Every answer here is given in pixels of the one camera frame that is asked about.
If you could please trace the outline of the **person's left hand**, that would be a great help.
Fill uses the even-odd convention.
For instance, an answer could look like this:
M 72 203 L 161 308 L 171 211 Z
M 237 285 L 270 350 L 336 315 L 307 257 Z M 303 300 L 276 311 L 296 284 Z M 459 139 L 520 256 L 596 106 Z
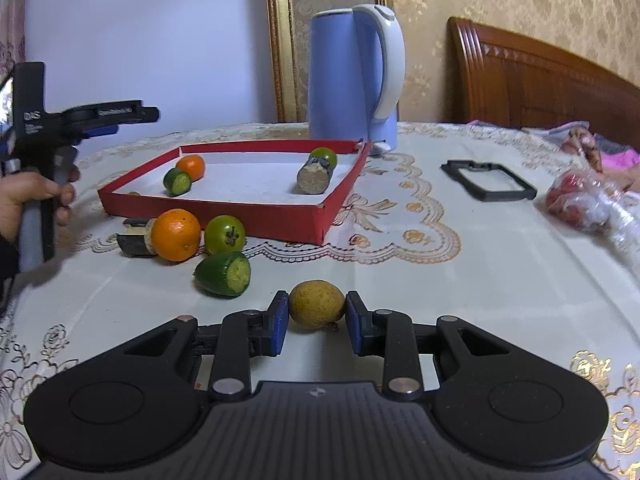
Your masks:
M 72 208 L 70 205 L 76 197 L 73 183 L 80 178 L 79 169 L 73 166 L 70 172 L 70 182 L 58 185 L 34 172 L 20 172 L 1 178 L 0 194 L 0 232 L 9 243 L 17 239 L 21 225 L 23 206 L 30 202 L 50 200 L 56 198 L 60 203 L 55 211 L 55 219 L 59 226 L 70 223 Z

